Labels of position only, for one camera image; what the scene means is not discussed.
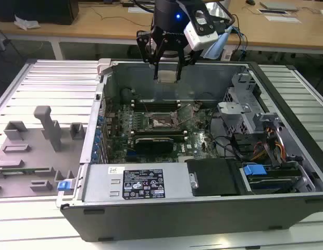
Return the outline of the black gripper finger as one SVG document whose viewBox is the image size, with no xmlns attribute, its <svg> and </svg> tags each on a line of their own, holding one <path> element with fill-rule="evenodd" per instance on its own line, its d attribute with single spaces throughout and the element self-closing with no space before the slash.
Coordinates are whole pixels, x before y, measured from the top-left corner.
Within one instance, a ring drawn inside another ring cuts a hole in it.
<svg viewBox="0 0 323 250">
<path fill-rule="evenodd" d="M 156 48 L 153 49 L 152 47 L 152 34 L 147 31 L 139 30 L 136 33 L 136 41 L 137 45 L 142 57 L 142 60 L 150 65 L 155 66 L 154 69 L 154 80 L 158 79 L 158 70 L 159 70 L 159 62 L 166 50 L 166 39 L 161 37 L 158 39 L 156 44 Z"/>
<path fill-rule="evenodd" d="M 199 51 L 190 51 L 190 53 L 185 56 L 184 54 L 184 46 L 181 40 L 176 40 L 177 42 L 177 52 L 178 52 L 178 64 L 177 64 L 177 71 L 176 71 L 176 80 L 181 79 L 182 68 L 188 65 L 194 65 L 197 60 L 199 59 L 203 50 Z"/>
</svg>

